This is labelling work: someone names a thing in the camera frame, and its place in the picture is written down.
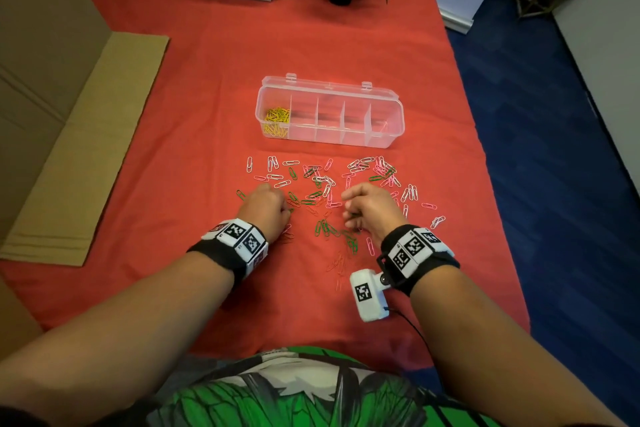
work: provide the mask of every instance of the person's left hand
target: person's left hand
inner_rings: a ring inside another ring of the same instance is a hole
[[[237,218],[258,227],[267,241],[273,243],[289,222],[291,211],[286,207],[284,193],[265,183],[246,197]]]

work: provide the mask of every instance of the person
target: person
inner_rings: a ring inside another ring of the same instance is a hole
[[[421,230],[369,183],[342,199],[345,225],[368,230],[387,259],[394,247],[408,250],[406,237]],[[381,263],[409,295],[447,395],[340,352],[299,347],[218,363],[163,401],[151,397],[289,217],[283,194],[261,185],[236,219],[182,258],[5,359],[0,424],[624,425],[424,232],[435,245],[428,258],[405,266],[415,269],[409,277],[398,275],[393,260]]]

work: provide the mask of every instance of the black cable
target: black cable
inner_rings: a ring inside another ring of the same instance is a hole
[[[415,327],[415,325],[409,320],[409,318],[407,318],[402,311],[399,311],[398,309],[391,309],[390,307],[385,307],[385,310],[388,310],[389,312],[395,312],[396,314],[398,314],[399,316],[401,316],[402,318],[404,318],[404,320],[409,323],[409,325],[415,330],[415,332],[418,333],[418,335],[420,336],[420,339],[422,339],[422,342],[424,342],[424,345],[427,347],[427,351],[429,352],[429,356],[431,357],[431,359],[433,360],[433,355],[431,354],[431,350],[429,349],[429,345],[427,344],[427,340],[424,338],[424,336],[422,335],[422,333],[418,330],[417,327]],[[440,379],[440,374],[438,373],[438,369],[436,368],[436,375],[438,377],[438,383],[440,384],[440,390],[442,391],[442,393],[445,393],[444,391],[444,385],[442,384],[442,381]]]

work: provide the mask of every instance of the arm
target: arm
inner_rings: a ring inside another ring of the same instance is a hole
[[[290,213],[268,185],[237,217],[275,241]],[[0,404],[54,425],[94,422],[164,381],[234,284],[233,272],[198,252],[140,280],[0,364]]]
[[[380,246],[407,221],[387,191],[364,183],[342,193],[346,226]],[[624,424],[526,334],[471,279],[437,267],[410,291],[447,393],[512,427]]]

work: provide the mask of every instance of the red tablecloth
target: red tablecloth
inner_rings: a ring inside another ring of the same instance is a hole
[[[446,216],[438,236],[463,270],[528,329],[483,149],[435,0],[354,0],[350,7],[327,0],[93,1],[114,30],[172,40],[84,267],[0,264],[45,328],[164,268],[203,231],[233,216],[240,204],[236,189],[255,187],[253,175],[265,172],[268,155],[309,164],[332,157],[335,176],[355,158],[383,154],[403,185],[418,186],[410,220],[428,225]],[[404,104],[405,134],[382,152],[262,137],[253,117],[260,81],[287,72],[393,89]],[[253,174],[245,172],[249,155]],[[302,194],[310,186],[298,180],[291,188]],[[438,210],[421,208],[421,201]],[[304,210],[294,213],[293,243],[272,247],[194,351],[240,358],[307,344],[384,369],[430,365],[402,318],[365,324],[358,317],[348,274],[377,268],[364,239],[336,290],[336,270],[326,269],[346,248],[340,239],[315,237],[316,220]],[[404,296],[390,291],[387,297],[415,321]]]

